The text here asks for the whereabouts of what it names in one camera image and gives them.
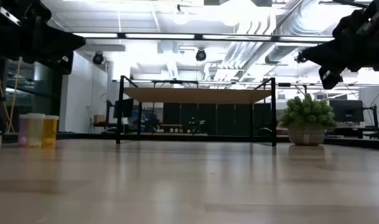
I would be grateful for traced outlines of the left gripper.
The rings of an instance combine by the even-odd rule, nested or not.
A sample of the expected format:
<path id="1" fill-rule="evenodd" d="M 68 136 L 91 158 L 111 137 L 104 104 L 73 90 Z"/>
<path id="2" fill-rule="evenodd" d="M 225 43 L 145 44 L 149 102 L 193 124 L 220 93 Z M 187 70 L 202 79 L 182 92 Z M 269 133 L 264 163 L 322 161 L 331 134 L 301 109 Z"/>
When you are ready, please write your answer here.
<path id="1" fill-rule="evenodd" d="M 0 14 L 0 57 L 20 57 L 26 44 L 34 39 L 36 22 L 47 22 L 51 11 L 41 0 L 0 0 L 1 6 L 16 18 L 17 24 Z M 85 38 L 79 35 L 49 26 L 36 29 L 36 51 L 43 57 L 54 57 L 54 70 L 59 74 L 71 74 L 73 51 L 84 45 Z"/>

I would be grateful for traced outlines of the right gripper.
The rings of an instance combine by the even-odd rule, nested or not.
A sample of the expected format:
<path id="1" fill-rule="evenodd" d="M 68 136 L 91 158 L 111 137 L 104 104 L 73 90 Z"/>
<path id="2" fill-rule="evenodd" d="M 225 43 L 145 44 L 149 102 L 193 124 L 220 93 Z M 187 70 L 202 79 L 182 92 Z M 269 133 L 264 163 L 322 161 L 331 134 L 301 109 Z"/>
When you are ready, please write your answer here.
<path id="1" fill-rule="evenodd" d="M 362 4 L 355 0 L 333 0 L 333 2 L 354 6 L 358 9 L 341 18 L 332 35 L 334 40 L 301 51 L 301 62 L 311 61 L 321 65 L 319 76 L 325 90 L 333 89 L 343 82 L 343 67 L 372 67 L 379 70 L 379 31 L 365 36 L 357 31 L 369 17 L 379 12 L 379 0 Z"/>

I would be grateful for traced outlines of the amber medicine bottle white cap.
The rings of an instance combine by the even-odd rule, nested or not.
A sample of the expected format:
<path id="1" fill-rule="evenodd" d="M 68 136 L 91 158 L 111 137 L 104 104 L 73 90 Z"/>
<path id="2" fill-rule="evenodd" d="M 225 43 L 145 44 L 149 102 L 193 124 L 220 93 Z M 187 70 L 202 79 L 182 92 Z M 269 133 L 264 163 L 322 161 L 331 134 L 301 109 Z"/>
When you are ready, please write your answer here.
<path id="1" fill-rule="evenodd" d="M 43 122 L 42 147 L 51 149 L 56 147 L 58 131 L 58 116 L 46 115 Z"/>

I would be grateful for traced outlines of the pale yellow medicine bottle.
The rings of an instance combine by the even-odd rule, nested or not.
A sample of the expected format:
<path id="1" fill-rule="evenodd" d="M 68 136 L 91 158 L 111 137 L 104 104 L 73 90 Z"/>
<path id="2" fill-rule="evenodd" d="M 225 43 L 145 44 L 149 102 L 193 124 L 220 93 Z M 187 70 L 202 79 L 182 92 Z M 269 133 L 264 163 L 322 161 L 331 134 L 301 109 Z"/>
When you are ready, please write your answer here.
<path id="1" fill-rule="evenodd" d="M 27 115 L 27 146 L 38 148 L 42 145 L 45 114 L 29 113 Z"/>

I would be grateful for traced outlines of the pink medicine bottle white cap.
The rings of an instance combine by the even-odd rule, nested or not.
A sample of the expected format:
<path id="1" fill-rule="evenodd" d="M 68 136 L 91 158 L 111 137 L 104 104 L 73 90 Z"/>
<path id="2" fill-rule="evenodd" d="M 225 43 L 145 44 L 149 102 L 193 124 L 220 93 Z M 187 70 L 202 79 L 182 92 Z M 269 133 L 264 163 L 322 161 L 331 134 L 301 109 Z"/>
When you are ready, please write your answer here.
<path id="1" fill-rule="evenodd" d="M 19 133 L 18 133 L 18 142 L 20 146 L 27 145 L 27 124 L 28 124 L 28 115 L 20 114 L 19 115 Z"/>

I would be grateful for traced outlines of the black computer monitor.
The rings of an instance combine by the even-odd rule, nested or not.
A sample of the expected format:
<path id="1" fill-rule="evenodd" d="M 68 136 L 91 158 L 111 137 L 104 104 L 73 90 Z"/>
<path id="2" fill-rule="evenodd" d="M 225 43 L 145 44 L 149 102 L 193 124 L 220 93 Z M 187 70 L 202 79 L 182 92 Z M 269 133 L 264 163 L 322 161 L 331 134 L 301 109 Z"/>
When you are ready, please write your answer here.
<path id="1" fill-rule="evenodd" d="M 329 100 L 334 119 L 338 123 L 363 122 L 363 102 L 360 100 Z"/>
<path id="2" fill-rule="evenodd" d="M 130 118 L 133 113 L 134 100 L 132 98 L 123 99 L 122 105 L 119 105 L 119 101 L 115 101 L 115 108 L 113 112 L 113 117 L 118 118 L 121 114 L 122 118 Z"/>

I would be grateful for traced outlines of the green plant in woven pot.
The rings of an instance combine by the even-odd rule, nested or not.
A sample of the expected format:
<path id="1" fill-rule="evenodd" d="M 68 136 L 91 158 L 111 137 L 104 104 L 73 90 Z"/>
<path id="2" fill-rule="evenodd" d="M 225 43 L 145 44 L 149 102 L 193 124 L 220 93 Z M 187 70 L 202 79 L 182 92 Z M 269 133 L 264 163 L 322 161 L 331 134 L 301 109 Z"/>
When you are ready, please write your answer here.
<path id="1" fill-rule="evenodd" d="M 336 127 L 333 108 L 328 102 L 296 96 L 286 102 L 279 125 L 288 130 L 289 140 L 297 146 L 318 146 L 323 143 L 325 130 Z"/>

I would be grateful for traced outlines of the black beam with light strips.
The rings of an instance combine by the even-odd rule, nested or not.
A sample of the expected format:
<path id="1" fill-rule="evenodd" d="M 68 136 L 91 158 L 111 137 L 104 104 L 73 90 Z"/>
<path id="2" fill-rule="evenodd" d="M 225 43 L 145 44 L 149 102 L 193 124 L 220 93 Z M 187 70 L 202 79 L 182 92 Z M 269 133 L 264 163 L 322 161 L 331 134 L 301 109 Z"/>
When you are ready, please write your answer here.
<path id="1" fill-rule="evenodd" d="M 248 34 L 188 34 L 188 33 L 159 33 L 159 32 L 129 32 L 129 33 L 101 33 L 101 32 L 74 32 L 74 35 L 86 39 L 129 39 L 129 40 L 194 40 L 194 41 L 221 41 L 221 42 L 274 42 L 274 43 L 301 43 L 321 44 L 333 40 L 330 36 L 319 35 L 248 35 Z"/>

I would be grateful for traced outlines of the dark cabinet row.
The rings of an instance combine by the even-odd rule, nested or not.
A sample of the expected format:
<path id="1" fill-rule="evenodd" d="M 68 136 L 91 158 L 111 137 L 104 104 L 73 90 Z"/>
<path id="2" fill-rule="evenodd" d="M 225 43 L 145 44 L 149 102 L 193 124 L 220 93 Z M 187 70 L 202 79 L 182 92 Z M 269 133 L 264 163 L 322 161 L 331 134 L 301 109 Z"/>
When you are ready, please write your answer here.
<path id="1" fill-rule="evenodd" d="M 165 103 L 162 124 L 167 130 L 208 136 L 267 135 L 271 127 L 271 105 Z"/>

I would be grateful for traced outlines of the white globe ceiling lamp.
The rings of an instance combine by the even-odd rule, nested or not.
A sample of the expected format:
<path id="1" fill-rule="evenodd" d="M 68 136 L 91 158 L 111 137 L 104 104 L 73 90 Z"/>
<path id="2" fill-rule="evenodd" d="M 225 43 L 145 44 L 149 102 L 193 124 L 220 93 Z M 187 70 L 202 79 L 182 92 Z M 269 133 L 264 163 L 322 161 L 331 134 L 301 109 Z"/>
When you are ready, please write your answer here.
<path id="1" fill-rule="evenodd" d="M 172 20 L 178 25 L 184 25 L 189 21 L 189 13 L 187 11 L 177 11 L 173 13 Z"/>

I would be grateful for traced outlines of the black aluminium rig frame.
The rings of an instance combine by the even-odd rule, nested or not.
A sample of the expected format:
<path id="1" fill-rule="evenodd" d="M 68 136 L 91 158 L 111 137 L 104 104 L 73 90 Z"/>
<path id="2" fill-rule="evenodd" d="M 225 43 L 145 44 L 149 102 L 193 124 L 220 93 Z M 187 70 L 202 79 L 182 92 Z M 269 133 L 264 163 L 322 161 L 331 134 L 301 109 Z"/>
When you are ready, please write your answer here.
<path id="1" fill-rule="evenodd" d="M 101 139 L 115 140 L 114 134 L 85 134 L 85 133 L 58 133 L 57 140 L 68 139 Z M 248 136 L 200 136 L 200 135 L 122 135 L 122 141 L 185 141 L 185 142 L 250 142 Z M 364 149 L 379 150 L 379 140 L 376 139 L 355 139 L 355 138 L 324 138 L 323 144 L 359 147 Z"/>

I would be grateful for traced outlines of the wooden shelf black metal frame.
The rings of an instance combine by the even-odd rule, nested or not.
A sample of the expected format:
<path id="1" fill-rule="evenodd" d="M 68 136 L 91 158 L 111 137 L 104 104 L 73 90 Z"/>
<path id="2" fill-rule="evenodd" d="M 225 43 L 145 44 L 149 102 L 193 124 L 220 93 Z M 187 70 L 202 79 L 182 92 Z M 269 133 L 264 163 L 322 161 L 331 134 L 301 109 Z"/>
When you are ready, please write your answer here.
<path id="1" fill-rule="evenodd" d="M 137 85 L 124 87 L 124 81 L 133 83 L 128 77 L 122 75 L 119 81 L 118 93 L 118 123 L 115 132 L 115 141 L 117 144 L 123 139 L 130 140 L 150 140 L 150 141 L 200 141 L 200 142 L 270 142 L 271 146 L 277 145 L 276 135 L 276 79 L 269 78 L 252 90 L 212 90 L 205 88 L 145 88 L 140 89 Z M 121 134 L 123 124 L 122 106 L 123 95 L 128 95 L 134 100 L 143 103 L 194 103 L 194 104 L 242 104 L 250 105 L 249 108 L 249 133 L 248 137 L 244 136 L 164 136 L 160 139 L 157 137 L 146 137 L 141 135 L 141 124 L 138 123 L 137 136 L 128 137 Z M 271 135 L 269 137 L 256 137 L 254 135 L 254 104 L 267 97 L 271 97 Z"/>

